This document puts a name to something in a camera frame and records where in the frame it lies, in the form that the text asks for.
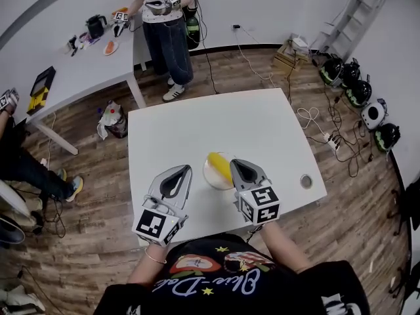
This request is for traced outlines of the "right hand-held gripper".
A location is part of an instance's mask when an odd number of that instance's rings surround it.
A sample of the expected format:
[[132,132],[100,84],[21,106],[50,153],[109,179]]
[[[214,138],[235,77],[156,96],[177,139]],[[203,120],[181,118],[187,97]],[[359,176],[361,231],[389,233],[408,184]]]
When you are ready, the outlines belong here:
[[[230,172],[234,187],[242,190],[237,191],[235,197],[238,211],[245,222],[262,226],[279,219],[280,199],[271,181],[265,179],[266,175],[261,167],[244,159],[233,159],[230,162]],[[249,183],[258,184],[248,189]]]

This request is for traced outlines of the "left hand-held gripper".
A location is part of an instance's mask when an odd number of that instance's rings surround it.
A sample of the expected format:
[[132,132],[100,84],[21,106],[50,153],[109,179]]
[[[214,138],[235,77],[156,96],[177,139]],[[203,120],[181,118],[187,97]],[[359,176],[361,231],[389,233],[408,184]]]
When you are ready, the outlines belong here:
[[155,177],[132,227],[140,239],[160,247],[171,243],[188,219],[184,206],[192,175],[191,166],[179,165]]

